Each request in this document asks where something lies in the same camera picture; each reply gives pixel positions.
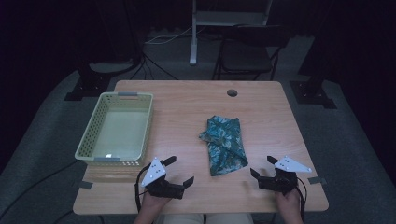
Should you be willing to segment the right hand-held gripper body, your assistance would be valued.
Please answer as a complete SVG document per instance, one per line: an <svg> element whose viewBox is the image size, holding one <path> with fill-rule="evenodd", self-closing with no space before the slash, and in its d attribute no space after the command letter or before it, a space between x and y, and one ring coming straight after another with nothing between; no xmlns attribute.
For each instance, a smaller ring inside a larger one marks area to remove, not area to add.
<svg viewBox="0 0 396 224"><path fill-rule="evenodd" d="M273 177L262 176L258 181L260 189L281 192L287 194L297 187L298 173L311 173L312 169L289 156L284 156L274 165L275 175Z"/></svg>

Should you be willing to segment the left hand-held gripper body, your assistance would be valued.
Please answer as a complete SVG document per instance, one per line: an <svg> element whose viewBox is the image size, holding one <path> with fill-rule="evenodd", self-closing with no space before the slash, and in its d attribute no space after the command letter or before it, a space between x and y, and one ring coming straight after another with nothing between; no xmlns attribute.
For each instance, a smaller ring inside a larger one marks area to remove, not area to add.
<svg viewBox="0 0 396 224"><path fill-rule="evenodd" d="M154 158L148 165L140 186L152 196L181 200L185 189L182 185L172 184L165 179L167 175L165 167L158 158Z"/></svg>

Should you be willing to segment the teal floral shirt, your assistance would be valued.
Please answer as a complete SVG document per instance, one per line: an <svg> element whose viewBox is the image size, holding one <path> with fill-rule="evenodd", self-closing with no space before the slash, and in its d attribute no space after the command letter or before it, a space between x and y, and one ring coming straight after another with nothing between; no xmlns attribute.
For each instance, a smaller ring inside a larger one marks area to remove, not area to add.
<svg viewBox="0 0 396 224"><path fill-rule="evenodd" d="M199 138L207 144L211 176L226 175L248 165L239 118L213 116Z"/></svg>

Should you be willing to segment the person's right hand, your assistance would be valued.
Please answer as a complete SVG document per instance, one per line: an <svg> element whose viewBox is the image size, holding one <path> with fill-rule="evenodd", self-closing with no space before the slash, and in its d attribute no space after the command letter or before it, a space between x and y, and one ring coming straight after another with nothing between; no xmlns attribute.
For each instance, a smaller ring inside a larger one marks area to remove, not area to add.
<svg viewBox="0 0 396 224"><path fill-rule="evenodd" d="M287 194L276 192L275 197L278 211L283 218L300 215L300 194L297 189L293 189Z"/></svg>

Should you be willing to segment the person's left hand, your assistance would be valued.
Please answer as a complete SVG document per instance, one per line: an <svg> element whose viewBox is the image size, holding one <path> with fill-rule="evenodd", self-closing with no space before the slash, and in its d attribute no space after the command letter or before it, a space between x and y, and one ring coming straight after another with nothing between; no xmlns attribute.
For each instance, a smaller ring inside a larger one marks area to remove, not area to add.
<svg viewBox="0 0 396 224"><path fill-rule="evenodd" d="M156 217L170 201L171 198L156 197L146 192L143 196L142 207L139 214L145 215L146 217Z"/></svg>

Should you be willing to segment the light green plastic basket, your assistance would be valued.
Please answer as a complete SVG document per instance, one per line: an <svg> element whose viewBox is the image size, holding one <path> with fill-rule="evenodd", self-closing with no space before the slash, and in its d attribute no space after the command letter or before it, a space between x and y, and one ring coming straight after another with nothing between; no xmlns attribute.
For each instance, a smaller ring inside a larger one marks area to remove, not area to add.
<svg viewBox="0 0 396 224"><path fill-rule="evenodd" d="M95 166L141 166L152 114L151 93L103 92L81 137L75 158Z"/></svg>

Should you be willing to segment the black stand base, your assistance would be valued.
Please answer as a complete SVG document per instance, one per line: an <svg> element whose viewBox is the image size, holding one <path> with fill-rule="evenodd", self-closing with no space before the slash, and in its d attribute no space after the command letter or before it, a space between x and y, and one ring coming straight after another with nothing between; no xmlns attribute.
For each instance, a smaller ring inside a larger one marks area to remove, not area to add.
<svg viewBox="0 0 396 224"><path fill-rule="evenodd" d="M308 73L307 81L291 81L290 86L300 105L322 105L326 109L336 109L333 99L322 88L323 81L330 74L330 62L326 59L326 47L321 38L316 37L305 56L300 71Z"/></svg>
<svg viewBox="0 0 396 224"><path fill-rule="evenodd" d="M97 72L92 70L88 63L80 63L77 69L78 82L64 99L66 101L80 101L84 97L98 97L102 92L106 92L111 78L127 73L134 68L136 68L136 64L119 71Z"/></svg>

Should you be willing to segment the black folding chair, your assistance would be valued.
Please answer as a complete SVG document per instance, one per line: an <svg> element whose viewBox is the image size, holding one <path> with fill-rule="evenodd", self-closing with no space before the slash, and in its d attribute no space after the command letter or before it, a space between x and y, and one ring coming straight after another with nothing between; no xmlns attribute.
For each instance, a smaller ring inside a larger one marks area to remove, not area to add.
<svg viewBox="0 0 396 224"><path fill-rule="evenodd" d="M261 74L270 74L273 80L279 52L292 37L292 30L283 25L236 24L225 29L212 78L254 75L256 80Z"/></svg>

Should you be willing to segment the white metal stand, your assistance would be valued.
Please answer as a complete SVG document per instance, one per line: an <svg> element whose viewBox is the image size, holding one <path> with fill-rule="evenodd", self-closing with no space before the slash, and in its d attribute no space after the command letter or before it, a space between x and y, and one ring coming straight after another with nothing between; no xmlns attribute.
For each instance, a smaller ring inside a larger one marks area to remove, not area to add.
<svg viewBox="0 0 396 224"><path fill-rule="evenodd" d="M198 27L234 26L236 24L266 24L273 0L264 0L263 12L202 11L197 9L197 0L192 0L190 65L197 64Z"/></svg>

